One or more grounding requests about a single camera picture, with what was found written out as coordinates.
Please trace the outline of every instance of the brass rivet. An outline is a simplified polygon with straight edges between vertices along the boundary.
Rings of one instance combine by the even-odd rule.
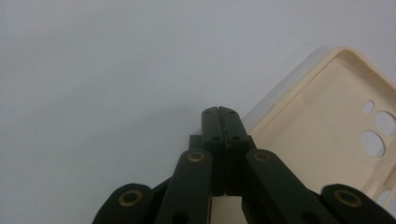
[[[256,161],[269,161],[271,160],[271,156],[265,152],[256,152],[254,154],[254,159],[256,159]]]
[[[192,152],[188,156],[189,161],[203,161],[204,158],[205,155],[201,152]]]
[[[119,204],[123,207],[131,207],[142,201],[143,193],[137,189],[125,191],[119,197]]]
[[[354,194],[353,192],[350,192],[349,190],[346,189],[338,189],[334,193],[335,198],[338,200],[338,202],[343,203],[347,206],[350,207],[361,207],[363,202],[361,201],[361,198]]]

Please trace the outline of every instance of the pivot screw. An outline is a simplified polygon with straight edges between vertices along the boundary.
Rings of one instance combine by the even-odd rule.
[[[125,191],[119,197],[119,204],[123,207],[135,206],[143,199],[143,193],[137,189]]]
[[[361,198],[356,195],[355,193],[346,190],[346,189],[338,189],[334,193],[334,197],[337,199],[338,202],[343,203],[349,207],[361,207],[363,202]]]

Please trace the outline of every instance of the beige phone case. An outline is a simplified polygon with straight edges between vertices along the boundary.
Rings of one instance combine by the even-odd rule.
[[[333,50],[250,130],[315,192],[342,183],[387,207],[396,183],[396,88],[354,49]]]

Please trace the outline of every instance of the black plastic linkage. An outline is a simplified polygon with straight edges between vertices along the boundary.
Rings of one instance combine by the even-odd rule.
[[[221,196],[225,193],[227,175],[225,142],[217,107],[202,112],[201,148],[210,152],[213,157],[212,192],[213,196]]]
[[[220,107],[219,115],[226,139],[226,194],[242,196],[245,186],[243,164],[250,150],[250,138],[242,120],[234,110]]]
[[[209,223],[211,172],[210,153],[201,149],[185,151],[177,163],[154,223]]]
[[[128,184],[116,189],[97,213],[93,224],[142,224],[153,200],[145,185]]]
[[[270,151],[249,151],[246,177],[273,223],[339,223]]]
[[[396,223],[396,220],[381,206],[349,186],[340,184],[326,186],[320,198],[342,223]]]
[[[273,152],[257,149],[238,114],[225,107],[202,113],[202,134],[191,135],[173,176],[154,189],[115,190],[93,224],[208,224],[211,197],[242,196],[249,224],[393,223],[360,191],[344,185],[307,189]]]

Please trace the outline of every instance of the black clamp jaw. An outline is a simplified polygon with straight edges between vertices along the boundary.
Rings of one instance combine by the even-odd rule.
[[[202,113],[202,134],[171,178],[154,189],[139,184],[115,190],[93,224],[207,224],[211,198],[242,197],[250,224],[396,223],[360,191],[330,185],[307,189],[273,152],[257,149],[238,114],[225,107]]]

